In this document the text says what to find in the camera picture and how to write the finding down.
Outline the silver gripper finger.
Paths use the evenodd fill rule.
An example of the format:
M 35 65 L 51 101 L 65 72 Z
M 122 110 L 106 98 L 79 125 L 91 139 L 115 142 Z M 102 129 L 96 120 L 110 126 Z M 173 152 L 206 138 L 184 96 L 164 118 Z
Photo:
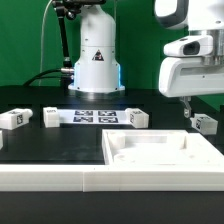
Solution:
M 191 106 L 190 106 L 191 98 L 189 96 L 183 96 L 183 97 L 180 98 L 180 101 L 184 105 L 184 116 L 186 118 L 190 118 L 191 117 L 191 112 L 192 112 L 192 109 L 191 109 Z

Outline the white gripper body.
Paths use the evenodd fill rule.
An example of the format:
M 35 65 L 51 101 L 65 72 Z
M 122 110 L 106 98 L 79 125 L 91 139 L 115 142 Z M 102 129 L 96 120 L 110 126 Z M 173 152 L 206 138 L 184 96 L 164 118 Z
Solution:
M 214 50 L 211 35 L 189 35 L 164 46 L 159 91 L 166 97 L 224 93 L 224 65 L 205 64 Z

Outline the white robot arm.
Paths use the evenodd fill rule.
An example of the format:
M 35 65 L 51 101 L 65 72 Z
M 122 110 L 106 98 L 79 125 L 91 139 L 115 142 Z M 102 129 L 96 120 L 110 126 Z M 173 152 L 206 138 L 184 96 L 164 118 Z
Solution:
M 193 96 L 224 93 L 224 0 L 155 0 L 154 13 L 166 29 L 188 29 L 168 43 L 159 71 L 159 91 L 178 97 L 184 115 L 194 115 Z M 115 60 L 115 21 L 98 3 L 84 2 L 80 58 L 69 89 L 94 99 L 123 91 Z

